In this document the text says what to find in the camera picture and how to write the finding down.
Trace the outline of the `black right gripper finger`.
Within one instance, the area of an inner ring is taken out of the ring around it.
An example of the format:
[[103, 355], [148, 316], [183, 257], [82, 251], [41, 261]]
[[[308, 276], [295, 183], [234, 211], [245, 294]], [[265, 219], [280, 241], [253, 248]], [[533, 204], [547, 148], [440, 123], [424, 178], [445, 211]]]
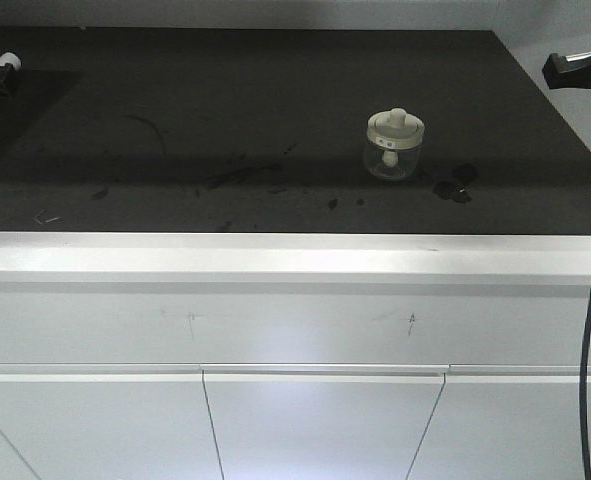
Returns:
[[542, 73], [550, 89], [591, 89], [591, 52], [568, 56], [551, 53]]

